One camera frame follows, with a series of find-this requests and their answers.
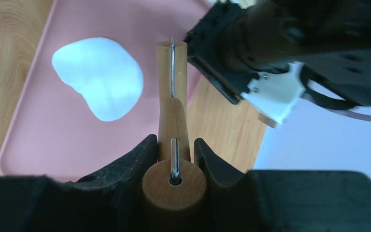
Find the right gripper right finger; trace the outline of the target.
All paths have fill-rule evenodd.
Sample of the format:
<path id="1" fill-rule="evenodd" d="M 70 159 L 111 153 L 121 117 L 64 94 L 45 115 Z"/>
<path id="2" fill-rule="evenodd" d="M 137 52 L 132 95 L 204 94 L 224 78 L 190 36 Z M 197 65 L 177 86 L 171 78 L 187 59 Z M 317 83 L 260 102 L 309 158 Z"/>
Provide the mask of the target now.
<path id="1" fill-rule="evenodd" d="M 198 232 L 371 232 L 371 179 L 352 171 L 239 171 L 194 142 L 208 183 Z"/>

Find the wooden double-ended roller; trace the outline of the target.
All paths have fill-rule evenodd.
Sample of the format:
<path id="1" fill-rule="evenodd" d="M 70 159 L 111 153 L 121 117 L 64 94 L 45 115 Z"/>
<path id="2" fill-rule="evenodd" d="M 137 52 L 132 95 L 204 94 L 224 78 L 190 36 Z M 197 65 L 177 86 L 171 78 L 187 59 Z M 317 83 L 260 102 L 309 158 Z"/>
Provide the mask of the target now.
<path id="1" fill-rule="evenodd" d="M 207 182 L 203 171 L 191 161 L 186 123 L 186 43 L 158 43 L 157 69 L 158 155 L 143 176 L 144 210 L 152 232 L 190 232 L 199 226 Z"/>

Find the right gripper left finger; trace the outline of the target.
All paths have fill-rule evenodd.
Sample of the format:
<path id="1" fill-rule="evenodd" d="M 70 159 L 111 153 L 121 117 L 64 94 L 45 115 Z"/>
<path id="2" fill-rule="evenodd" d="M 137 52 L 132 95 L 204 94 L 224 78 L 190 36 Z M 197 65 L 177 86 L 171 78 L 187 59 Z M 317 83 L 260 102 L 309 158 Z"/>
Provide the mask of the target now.
<path id="1" fill-rule="evenodd" d="M 157 160 L 157 137 L 76 182 L 0 177 L 0 232 L 145 232 L 143 175 Z"/>

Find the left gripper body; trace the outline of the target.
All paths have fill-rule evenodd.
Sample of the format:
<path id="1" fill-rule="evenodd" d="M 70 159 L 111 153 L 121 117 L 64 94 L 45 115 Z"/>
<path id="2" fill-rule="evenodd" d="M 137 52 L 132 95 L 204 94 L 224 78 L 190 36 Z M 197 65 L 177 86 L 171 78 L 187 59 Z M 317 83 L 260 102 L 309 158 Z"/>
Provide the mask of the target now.
<path id="1" fill-rule="evenodd" d="M 232 104 L 239 104 L 260 72 L 284 74 L 292 59 L 282 23 L 300 17 L 299 0 L 260 0 L 242 8 L 217 1 L 187 33 L 187 59 Z"/>

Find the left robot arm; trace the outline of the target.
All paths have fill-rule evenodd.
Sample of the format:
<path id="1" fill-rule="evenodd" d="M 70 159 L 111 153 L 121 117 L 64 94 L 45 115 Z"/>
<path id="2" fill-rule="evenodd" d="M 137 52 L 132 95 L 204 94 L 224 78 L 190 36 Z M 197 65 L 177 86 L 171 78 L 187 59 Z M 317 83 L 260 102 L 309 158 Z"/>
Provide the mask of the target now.
<path id="1" fill-rule="evenodd" d="M 323 108 L 371 106 L 371 0 L 260 0 L 241 8 L 217 2 L 186 35 L 188 61 L 232 104 L 260 72 L 303 63 L 300 82 Z"/>

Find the white dough ball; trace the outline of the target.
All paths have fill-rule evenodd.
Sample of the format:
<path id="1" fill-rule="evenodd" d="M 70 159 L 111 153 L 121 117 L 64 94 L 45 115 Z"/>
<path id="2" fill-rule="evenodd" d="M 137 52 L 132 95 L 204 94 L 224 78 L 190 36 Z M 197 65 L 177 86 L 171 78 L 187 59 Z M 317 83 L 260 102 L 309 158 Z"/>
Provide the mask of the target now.
<path id="1" fill-rule="evenodd" d="M 81 94 L 101 121 L 125 116 L 143 91 L 143 72 L 138 62 L 108 38 L 69 43 L 53 54 L 52 66 L 61 81 Z"/>

